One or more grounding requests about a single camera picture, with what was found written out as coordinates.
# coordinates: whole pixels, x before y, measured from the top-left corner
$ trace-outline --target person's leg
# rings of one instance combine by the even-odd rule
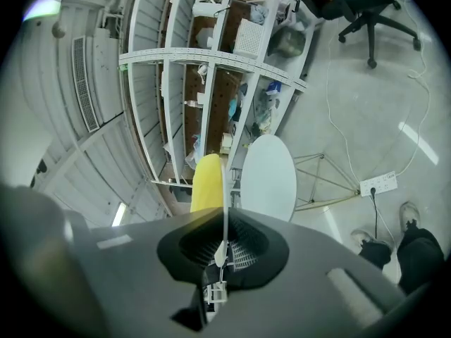
[[[359,255],[382,270],[383,266],[390,262],[392,248],[389,243],[376,240],[370,232],[356,229],[351,233],[351,237],[361,247]]]
[[[444,257],[433,234],[420,228],[420,215],[413,203],[401,205],[400,221],[404,232],[397,250],[401,267],[400,286],[409,294],[433,277],[442,266]]]

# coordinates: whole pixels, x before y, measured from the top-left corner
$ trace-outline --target concrete floor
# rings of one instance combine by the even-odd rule
[[[451,67],[447,53],[427,19],[412,2],[396,11],[387,7],[383,15],[416,29],[406,7],[419,25],[427,71],[423,77],[431,92],[428,116],[421,126],[420,145],[410,167],[397,178],[398,189],[378,194],[377,206],[399,244],[402,237],[398,211],[406,200],[420,210],[421,224],[430,230],[448,255],[451,249]],[[293,156],[325,153],[355,180],[348,162],[345,140],[328,120],[326,77],[331,41],[328,83],[331,117],[349,144],[352,167],[358,180],[395,171],[400,173],[414,153],[417,132],[428,105],[426,88],[407,75],[423,71],[421,54],[412,38],[390,27],[376,26],[376,61],[372,70],[368,59],[366,27],[347,35],[341,44],[338,33],[348,22],[325,22],[319,31],[317,48],[309,69],[308,90],[293,104],[278,135]],[[316,161],[302,168],[314,173]],[[321,174],[339,182],[342,177],[327,165]],[[313,180],[298,175],[297,196],[308,200]],[[316,188],[316,200],[349,196],[344,189],[328,183]],[[295,212],[292,222],[329,234],[358,252],[350,232],[358,227],[374,227],[374,208],[370,198],[357,197],[342,203]],[[379,220],[379,236],[389,234]],[[399,279],[395,255],[384,267],[393,281]]]

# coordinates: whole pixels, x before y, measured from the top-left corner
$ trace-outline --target sneaker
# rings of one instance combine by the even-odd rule
[[[377,243],[377,244],[385,244],[390,248],[390,250],[393,250],[393,245],[388,240],[384,239],[376,239],[374,236],[365,229],[354,229],[351,232],[351,238],[353,238],[354,242],[357,244],[359,248],[362,247],[363,243]]]
[[[420,213],[411,201],[406,201],[400,208],[401,230],[405,232],[410,228],[420,228]]]

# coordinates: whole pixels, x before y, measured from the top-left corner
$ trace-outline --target yellow object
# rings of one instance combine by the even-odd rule
[[[204,156],[192,178],[191,213],[223,206],[223,178],[218,154]]]

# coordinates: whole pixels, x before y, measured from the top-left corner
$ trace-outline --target white cable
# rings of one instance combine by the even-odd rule
[[[327,103],[327,109],[328,109],[328,117],[329,117],[329,121],[330,123],[333,125],[333,127],[338,130],[338,132],[342,135],[343,139],[345,140],[345,144],[346,144],[346,154],[347,154],[347,159],[350,163],[350,168],[351,168],[351,172],[352,175],[354,176],[354,179],[357,181],[357,184],[359,184],[360,180],[357,178],[357,176],[354,173],[354,170],[352,169],[352,163],[351,163],[351,157],[350,157],[350,150],[347,147],[347,139],[346,136],[343,134],[343,132],[340,130],[340,128],[332,121],[332,118],[330,117],[330,105],[329,105],[329,72],[330,72],[330,64],[332,63],[332,56],[330,53],[330,43],[332,42],[332,39],[335,37],[335,33],[338,31],[338,28],[340,27],[340,19],[338,19],[338,23],[337,23],[337,28],[335,29],[335,32],[332,34],[332,37],[329,40],[329,44],[328,44],[328,49],[329,49],[329,64],[327,67],[327,78],[326,78],[326,103]]]
[[[404,9],[406,10],[407,15],[409,16],[410,20],[412,20],[415,24],[416,27],[416,33],[419,33],[419,29],[418,29],[418,24],[416,23],[416,21],[413,19],[412,15],[410,15],[409,9],[407,9],[407,0],[404,0]],[[423,119],[421,119],[419,125],[418,125],[418,135],[416,138],[416,146],[415,146],[415,150],[414,153],[412,154],[412,157],[410,158],[409,162],[407,163],[407,165],[405,166],[404,169],[401,170],[400,173],[396,174],[397,177],[399,177],[401,174],[403,174],[410,166],[410,164],[412,163],[412,161],[415,158],[416,152],[418,151],[418,146],[420,144],[420,133],[421,133],[421,125],[423,124],[423,121],[425,121],[426,117],[428,116],[428,112],[429,112],[429,107],[431,106],[431,91],[429,89],[429,86],[427,84],[427,82],[425,81],[425,79],[422,77],[423,74],[427,71],[427,66],[426,66],[426,62],[424,61],[424,56],[423,56],[423,52],[424,52],[424,44],[421,43],[421,61],[423,62],[424,65],[424,70],[421,73],[418,73],[417,71],[413,70],[413,69],[409,69],[409,71],[411,71],[413,74],[407,74],[408,77],[410,77],[411,79],[414,79],[416,82],[418,82],[421,87],[423,87],[424,89],[426,89],[426,91],[428,92],[428,107],[426,109],[426,112],[424,113],[424,117]]]
[[[388,229],[387,223],[385,222],[385,219],[383,218],[383,216],[382,216],[382,214],[381,214],[381,211],[380,211],[377,207],[376,207],[376,210],[378,211],[379,218],[381,218],[384,227],[386,228],[388,234],[390,235],[390,237],[391,237],[392,240],[393,240],[393,252],[392,252],[392,253],[395,255],[395,264],[396,264],[396,283],[398,283],[398,282],[400,281],[400,273],[401,273],[401,271],[400,271],[400,262],[399,262],[399,260],[398,260],[398,258],[397,258],[397,246],[396,246],[396,241],[395,241],[395,238],[393,237],[392,232],[390,231],[390,229]]]

